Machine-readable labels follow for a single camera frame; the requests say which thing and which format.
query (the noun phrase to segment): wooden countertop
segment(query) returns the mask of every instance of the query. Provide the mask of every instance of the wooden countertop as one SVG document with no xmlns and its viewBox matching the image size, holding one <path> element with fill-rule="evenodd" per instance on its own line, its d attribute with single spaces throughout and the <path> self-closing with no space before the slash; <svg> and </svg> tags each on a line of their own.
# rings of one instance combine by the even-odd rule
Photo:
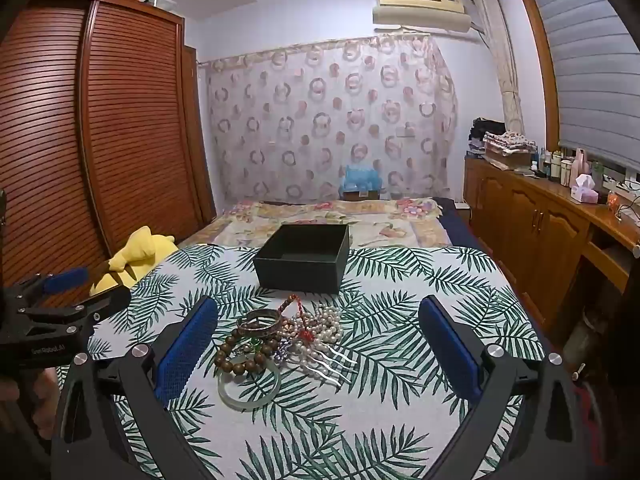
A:
<svg viewBox="0 0 640 480">
<path fill-rule="evenodd" d="M 479 160 L 478 162 L 490 164 L 485 160 Z M 571 198 L 571 189 L 550 180 L 542 178 L 531 178 L 521 176 L 516 173 L 511 173 L 511 176 L 517 179 L 519 182 L 523 182 L 532 187 L 536 191 L 546 195 L 552 200 L 562 201 L 563 205 L 567 205 L 572 208 L 577 214 L 583 216 L 589 222 L 597 225 L 603 231 L 613 236 L 617 241 L 623 244 L 627 249 L 632 250 L 634 245 L 640 241 L 640 229 L 630 225 L 626 222 L 618 220 L 606 205 L 596 204 L 581 204 L 577 203 Z"/>
</svg>

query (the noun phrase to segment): louvered wardrobe door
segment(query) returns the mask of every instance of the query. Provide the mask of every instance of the louvered wardrobe door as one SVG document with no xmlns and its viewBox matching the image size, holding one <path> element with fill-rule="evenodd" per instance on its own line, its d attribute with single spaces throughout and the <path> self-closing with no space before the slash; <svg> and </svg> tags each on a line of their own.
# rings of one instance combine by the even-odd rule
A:
<svg viewBox="0 0 640 480">
<path fill-rule="evenodd" d="M 199 208 L 178 92 L 176 23 L 100 3 L 88 71 L 88 121 L 106 230 L 117 250 L 135 229 L 182 240 Z"/>
<path fill-rule="evenodd" d="M 106 258 L 88 202 L 74 103 L 87 4 L 37 0 L 0 44 L 4 284 Z M 51 303 L 81 298 L 87 289 Z"/>
</svg>

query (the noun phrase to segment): human hand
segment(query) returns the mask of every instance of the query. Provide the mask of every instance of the human hand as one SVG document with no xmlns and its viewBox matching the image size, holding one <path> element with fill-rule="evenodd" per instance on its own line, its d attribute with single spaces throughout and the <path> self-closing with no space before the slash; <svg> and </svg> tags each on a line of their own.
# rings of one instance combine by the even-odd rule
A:
<svg viewBox="0 0 640 480">
<path fill-rule="evenodd" d="M 33 413 L 33 422 L 38 434 L 50 440 L 56 421 L 56 408 L 60 399 L 55 368 L 46 368 L 33 383 L 33 391 L 42 402 Z M 18 384 L 11 379 L 0 378 L 0 401 L 16 401 L 20 397 Z"/>
</svg>

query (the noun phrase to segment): wooden wardrobe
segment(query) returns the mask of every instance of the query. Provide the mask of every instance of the wooden wardrobe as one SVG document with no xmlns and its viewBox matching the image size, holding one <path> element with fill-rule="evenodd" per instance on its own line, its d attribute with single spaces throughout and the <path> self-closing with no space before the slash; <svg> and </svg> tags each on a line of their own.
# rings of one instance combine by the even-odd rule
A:
<svg viewBox="0 0 640 480">
<path fill-rule="evenodd" d="M 15 20 L 0 44 L 5 284 L 95 269 L 143 225 L 180 241 L 212 219 L 183 29 L 136 0 L 31 0 Z"/>
</svg>

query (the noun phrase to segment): yellow plush toy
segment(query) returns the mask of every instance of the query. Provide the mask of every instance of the yellow plush toy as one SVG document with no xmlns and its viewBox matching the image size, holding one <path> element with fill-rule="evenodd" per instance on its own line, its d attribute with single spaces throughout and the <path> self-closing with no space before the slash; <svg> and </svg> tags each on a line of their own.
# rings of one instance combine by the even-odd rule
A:
<svg viewBox="0 0 640 480">
<path fill-rule="evenodd" d="M 92 285 L 90 296 L 116 285 L 131 288 L 144 278 L 157 264 L 178 247 L 172 236 L 152 235 L 148 226 L 133 232 L 127 244 L 104 264 L 107 271 L 101 279 Z"/>
</svg>

